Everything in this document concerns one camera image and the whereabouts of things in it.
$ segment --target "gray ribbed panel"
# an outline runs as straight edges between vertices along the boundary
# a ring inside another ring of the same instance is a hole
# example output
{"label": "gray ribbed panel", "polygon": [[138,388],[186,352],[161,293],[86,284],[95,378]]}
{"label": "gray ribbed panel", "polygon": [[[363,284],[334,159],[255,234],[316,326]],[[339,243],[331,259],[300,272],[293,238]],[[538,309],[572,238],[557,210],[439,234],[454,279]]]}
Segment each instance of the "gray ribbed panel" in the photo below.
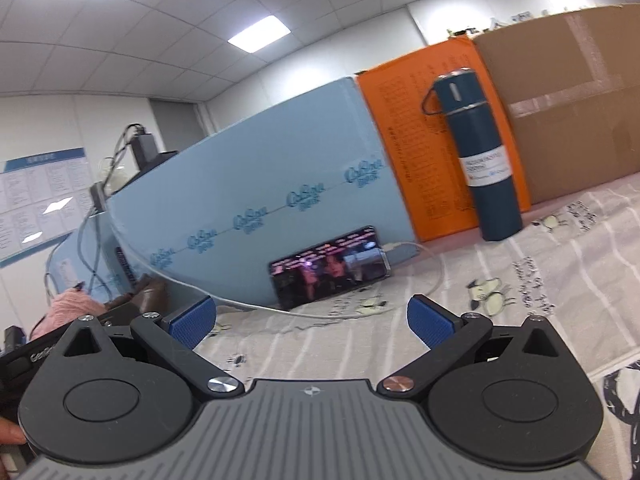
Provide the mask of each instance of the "gray ribbed panel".
{"label": "gray ribbed panel", "polygon": [[[316,386],[310,396],[304,389]],[[546,473],[479,465],[441,443],[417,406],[383,399],[364,380],[256,382],[210,402],[180,441],[111,468],[38,460],[21,480],[597,480],[574,463]]]}

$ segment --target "silver screw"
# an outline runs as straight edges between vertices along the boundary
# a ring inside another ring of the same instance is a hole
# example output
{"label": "silver screw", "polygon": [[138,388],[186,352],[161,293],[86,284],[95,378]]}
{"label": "silver screw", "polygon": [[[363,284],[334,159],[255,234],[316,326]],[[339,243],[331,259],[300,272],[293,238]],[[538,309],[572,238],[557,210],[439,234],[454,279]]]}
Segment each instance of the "silver screw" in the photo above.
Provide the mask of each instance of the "silver screw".
{"label": "silver screw", "polygon": [[240,386],[238,380],[228,376],[214,377],[209,379],[209,382],[207,383],[209,390],[219,394],[228,394],[229,392],[237,390],[238,386]]}
{"label": "silver screw", "polygon": [[382,387],[388,392],[403,393],[414,389],[414,380],[411,377],[394,375],[382,381]]}

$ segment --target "white charging cable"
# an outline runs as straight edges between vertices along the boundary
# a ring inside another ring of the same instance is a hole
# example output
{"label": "white charging cable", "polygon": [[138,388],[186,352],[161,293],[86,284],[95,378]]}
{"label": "white charging cable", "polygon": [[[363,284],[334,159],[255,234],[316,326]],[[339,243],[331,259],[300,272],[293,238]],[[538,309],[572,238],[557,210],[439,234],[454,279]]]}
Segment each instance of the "white charging cable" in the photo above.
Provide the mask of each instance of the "white charging cable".
{"label": "white charging cable", "polygon": [[[249,308],[249,309],[252,309],[252,310],[265,310],[267,312],[273,312],[274,314],[282,314],[283,316],[306,317],[307,319],[324,319],[324,320],[360,319],[360,318],[363,318],[363,317],[379,316],[380,314],[386,314],[387,312],[395,309],[395,307],[392,306],[390,308],[384,308],[384,309],[376,310],[374,312],[369,312],[367,314],[347,314],[345,316],[316,316],[315,314],[302,314],[301,312],[291,312],[291,311],[287,311],[287,310],[279,310],[277,308],[271,308],[271,307],[268,307],[268,306],[254,305],[254,304],[251,304],[251,303],[243,303],[242,301],[228,300],[227,298],[220,298],[219,296],[216,296],[215,294],[212,294],[208,290],[204,290],[203,288],[200,288],[199,286],[193,285],[192,283],[182,282],[181,280],[178,280],[177,278],[174,278],[173,276],[169,276],[168,274],[162,272],[159,269],[155,269],[150,264],[148,264],[146,262],[146,260],[132,247],[132,245],[125,239],[125,237],[122,235],[120,230],[116,227],[116,222],[113,219],[113,217],[111,216],[111,211],[107,207],[106,200],[104,198],[104,192],[102,190],[102,186],[97,186],[97,188],[98,188],[98,196],[100,197],[100,204],[102,205],[102,209],[107,214],[108,221],[111,224],[111,229],[113,231],[114,236],[116,237],[116,240],[120,243],[121,246],[123,246],[124,248],[128,249],[129,253],[132,254],[133,257],[137,261],[139,261],[140,264],[142,264],[142,266],[146,267],[152,273],[160,276],[161,278],[164,278],[165,280],[168,280],[169,282],[177,283],[177,285],[187,286],[189,288],[192,288],[193,290],[197,290],[199,293],[204,294],[205,296],[210,296],[214,300],[216,300],[219,304],[226,304],[226,305],[235,306],[235,307],[238,307],[238,308],[245,308],[245,309]],[[384,251],[391,251],[391,250],[393,250],[393,249],[395,249],[395,248],[397,248],[399,246],[402,246],[402,245],[411,245],[411,246],[418,247],[418,248],[422,249],[423,251],[425,251],[427,254],[429,254],[432,260],[437,260],[439,262],[439,265],[438,265],[438,279],[436,280],[436,283],[430,288],[430,290],[428,290],[426,292],[422,292],[422,294],[424,294],[425,296],[429,296],[434,291],[436,291],[436,289],[439,288],[440,284],[442,283],[442,279],[443,279],[443,276],[444,276],[444,270],[442,268],[442,261],[439,258],[436,257],[436,255],[433,253],[433,251],[431,251],[430,248],[428,248],[427,246],[425,246],[423,244],[420,244],[418,242],[395,242],[395,243],[391,243],[391,244],[385,244],[382,248],[383,248]]]}

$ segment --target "triangular cutout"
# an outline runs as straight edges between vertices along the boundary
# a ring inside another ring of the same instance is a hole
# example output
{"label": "triangular cutout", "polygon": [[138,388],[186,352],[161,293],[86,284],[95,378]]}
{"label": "triangular cutout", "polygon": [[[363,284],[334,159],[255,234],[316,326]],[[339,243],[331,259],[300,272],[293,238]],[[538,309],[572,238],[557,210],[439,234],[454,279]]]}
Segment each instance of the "triangular cutout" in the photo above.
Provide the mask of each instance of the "triangular cutout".
{"label": "triangular cutout", "polygon": [[98,342],[94,339],[91,329],[83,328],[78,331],[76,337],[66,349],[65,357],[97,354],[99,351],[100,347],[98,346]]}
{"label": "triangular cutout", "polygon": [[533,329],[529,340],[522,350],[525,354],[543,355],[546,357],[558,357],[558,352],[545,332],[539,328]]}

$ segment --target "human hand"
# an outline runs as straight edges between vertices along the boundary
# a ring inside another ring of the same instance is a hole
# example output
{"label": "human hand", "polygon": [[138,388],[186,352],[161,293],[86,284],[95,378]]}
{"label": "human hand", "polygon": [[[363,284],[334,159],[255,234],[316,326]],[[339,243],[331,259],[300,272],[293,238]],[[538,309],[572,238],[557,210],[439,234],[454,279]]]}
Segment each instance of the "human hand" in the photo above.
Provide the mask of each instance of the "human hand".
{"label": "human hand", "polygon": [[[27,439],[24,437],[24,433],[20,429],[20,426],[0,417],[0,446],[2,444],[25,444]],[[4,470],[4,465],[0,461],[0,480],[9,478],[7,472]]]}

